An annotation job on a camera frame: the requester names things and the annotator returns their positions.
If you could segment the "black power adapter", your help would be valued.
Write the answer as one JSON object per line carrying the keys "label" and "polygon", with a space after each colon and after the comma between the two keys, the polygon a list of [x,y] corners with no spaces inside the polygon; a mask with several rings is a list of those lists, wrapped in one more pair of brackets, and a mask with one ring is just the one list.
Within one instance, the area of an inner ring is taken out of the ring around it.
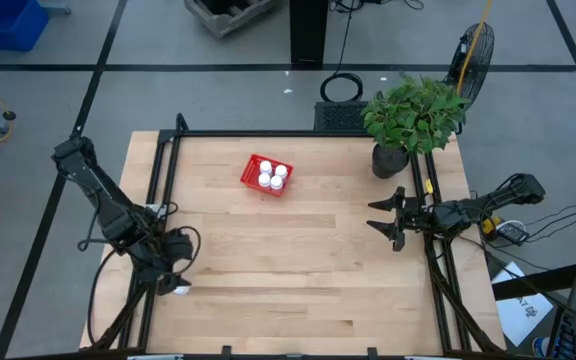
{"label": "black power adapter", "polygon": [[516,223],[502,223],[496,229],[497,234],[515,245],[521,245],[529,238],[529,233]]}

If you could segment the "black perforated box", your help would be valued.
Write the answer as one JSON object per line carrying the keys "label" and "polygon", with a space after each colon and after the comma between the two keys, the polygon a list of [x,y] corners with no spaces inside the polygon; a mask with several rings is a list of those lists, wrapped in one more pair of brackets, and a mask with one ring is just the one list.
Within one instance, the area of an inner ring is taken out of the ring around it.
{"label": "black perforated box", "polygon": [[317,102],[314,108],[315,130],[363,130],[365,101]]}

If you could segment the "white paper sheet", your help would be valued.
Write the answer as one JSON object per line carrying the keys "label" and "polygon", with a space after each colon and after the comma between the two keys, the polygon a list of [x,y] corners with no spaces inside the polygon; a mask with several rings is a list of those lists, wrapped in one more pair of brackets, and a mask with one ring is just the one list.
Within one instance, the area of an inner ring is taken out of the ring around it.
{"label": "white paper sheet", "polygon": [[496,301],[504,336],[519,346],[553,309],[541,294]]}

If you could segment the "blue plastic bin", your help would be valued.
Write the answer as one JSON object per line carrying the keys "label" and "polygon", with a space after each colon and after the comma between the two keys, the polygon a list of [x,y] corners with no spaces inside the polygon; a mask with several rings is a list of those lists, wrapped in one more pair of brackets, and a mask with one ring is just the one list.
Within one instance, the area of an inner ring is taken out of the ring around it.
{"label": "blue plastic bin", "polygon": [[31,50],[48,22],[37,0],[0,0],[0,50]]}

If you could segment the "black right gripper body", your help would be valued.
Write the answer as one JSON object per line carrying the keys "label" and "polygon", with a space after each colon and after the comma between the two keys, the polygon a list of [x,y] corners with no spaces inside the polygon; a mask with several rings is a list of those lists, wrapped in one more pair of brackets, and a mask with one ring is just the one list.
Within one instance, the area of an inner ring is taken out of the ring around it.
{"label": "black right gripper body", "polygon": [[393,225],[392,248],[400,252],[405,245],[405,230],[414,232],[430,229],[430,215],[428,209],[421,205],[417,197],[406,197],[405,188],[399,186],[394,195],[395,219]]}

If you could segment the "black upright column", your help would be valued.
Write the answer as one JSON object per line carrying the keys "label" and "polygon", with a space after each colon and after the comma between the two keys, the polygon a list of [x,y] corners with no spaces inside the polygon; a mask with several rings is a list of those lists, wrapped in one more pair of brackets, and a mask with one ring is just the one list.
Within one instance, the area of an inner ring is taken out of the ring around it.
{"label": "black upright column", "polygon": [[327,15],[328,0],[289,0],[292,63],[323,63]]}

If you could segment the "black metal table frame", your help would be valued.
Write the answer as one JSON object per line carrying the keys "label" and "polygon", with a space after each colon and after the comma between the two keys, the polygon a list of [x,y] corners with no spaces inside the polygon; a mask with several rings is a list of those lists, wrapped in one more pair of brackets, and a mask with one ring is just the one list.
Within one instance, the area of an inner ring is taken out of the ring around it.
{"label": "black metal table frame", "polygon": [[[170,198],[168,224],[202,247],[187,295],[149,294],[120,338],[151,353],[435,355],[472,349],[449,308],[437,310],[423,238],[393,252],[366,224],[369,203],[426,174],[390,180],[370,170],[372,142],[309,130],[92,133],[102,166],[138,203]],[[252,154],[294,167],[275,197],[240,182]]]}

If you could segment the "grey wooden pallet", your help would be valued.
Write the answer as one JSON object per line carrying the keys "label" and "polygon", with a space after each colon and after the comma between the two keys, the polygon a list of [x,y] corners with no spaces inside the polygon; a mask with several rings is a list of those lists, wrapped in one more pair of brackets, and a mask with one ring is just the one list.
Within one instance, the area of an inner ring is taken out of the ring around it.
{"label": "grey wooden pallet", "polygon": [[186,9],[217,39],[280,6],[284,0],[183,0]]}

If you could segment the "black floor fan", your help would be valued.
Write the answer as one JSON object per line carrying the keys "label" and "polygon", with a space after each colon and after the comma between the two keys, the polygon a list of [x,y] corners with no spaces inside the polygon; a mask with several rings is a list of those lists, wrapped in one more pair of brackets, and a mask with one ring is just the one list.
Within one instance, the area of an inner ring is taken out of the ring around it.
{"label": "black floor fan", "polygon": [[483,24],[477,42],[472,43],[477,28],[478,25],[473,24],[460,37],[448,73],[443,80],[447,85],[457,87],[468,52],[472,50],[460,92],[461,96],[468,100],[463,106],[465,111],[474,103],[483,86],[494,51],[494,31],[487,23]]}

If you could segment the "red plastic slotted basket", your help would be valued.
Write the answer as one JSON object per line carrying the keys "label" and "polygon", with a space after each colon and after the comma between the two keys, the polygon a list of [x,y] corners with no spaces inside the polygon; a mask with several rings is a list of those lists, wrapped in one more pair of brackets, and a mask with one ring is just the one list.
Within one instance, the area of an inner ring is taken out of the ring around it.
{"label": "red plastic slotted basket", "polygon": [[[275,168],[278,165],[285,165],[287,167],[288,175],[285,179],[283,179],[284,186],[281,190],[273,190],[271,188],[271,186],[262,187],[258,184],[258,177],[262,173],[260,171],[259,165],[262,161],[269,161],[272,164],[272,172],[267,173],[271,176],[271,178],[273,176],[276,176],[274,174],[274,172],[275,172]],[[265,157],[265,156],[262,156],[259,154],[252,154],[250,156],[244,170],[243,170],[243,173],[240,177],[240,182],[250,189],[254,189],[254,190],[257,190],[257,191],[265,193],[265,194],[270,194],[270,195],[273,195],[275,197],[281,197],[287,188],[287,184],[289,183],[289,181],[291,179],[291,176],[293,174],[293,170],[294,170],[294,167],[292,165],[287,164],[287,163],[284,163],[284,162],[281,162],[278,160],[274,160],[272,158],[268,158],[268,157]]]}

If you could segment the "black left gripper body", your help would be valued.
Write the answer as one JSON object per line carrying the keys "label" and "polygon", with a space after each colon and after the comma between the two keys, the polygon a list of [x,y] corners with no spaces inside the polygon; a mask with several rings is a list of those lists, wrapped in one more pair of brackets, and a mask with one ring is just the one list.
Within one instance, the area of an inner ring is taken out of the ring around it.
{"label": "black left gripper body", "polygon": [[150,239],[134,245],[134,270],[142,282],[153,282],[170,275],[174,264],[191,260],[194,247],[188,234],[170,231],[162,238]]}

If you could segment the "black desk beam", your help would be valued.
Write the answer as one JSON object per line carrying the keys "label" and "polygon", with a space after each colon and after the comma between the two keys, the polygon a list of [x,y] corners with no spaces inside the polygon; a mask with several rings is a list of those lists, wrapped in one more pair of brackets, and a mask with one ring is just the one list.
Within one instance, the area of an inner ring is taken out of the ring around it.
{"label": "black desk beam", "polygon": [[576,279],[576,264],[507,280],[492,285],[496,300],[506,300],[542,292],[568,289]]}

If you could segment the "black plant pot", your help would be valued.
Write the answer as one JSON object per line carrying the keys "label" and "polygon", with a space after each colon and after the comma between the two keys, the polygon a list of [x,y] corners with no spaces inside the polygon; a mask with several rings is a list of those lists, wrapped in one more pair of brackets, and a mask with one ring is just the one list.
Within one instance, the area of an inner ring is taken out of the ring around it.
{"label": "black plant pot", "polygon": [[372,172],[380,179],[388,179],[409,164],[408,152],[403,148],[386,148],[377,144],[372,151]]}

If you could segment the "green leafy plant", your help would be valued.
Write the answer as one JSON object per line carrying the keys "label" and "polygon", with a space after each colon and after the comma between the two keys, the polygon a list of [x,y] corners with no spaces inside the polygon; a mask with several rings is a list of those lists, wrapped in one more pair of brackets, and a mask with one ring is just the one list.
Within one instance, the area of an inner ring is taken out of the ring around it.
{"label": "green leafy plant", "polygon": [[362,110],[363,127],[388,149],[427,154],[443,149],[465,123],[470,100],[455,87],[429,77],[405,73],[402,83],[379,91]]}

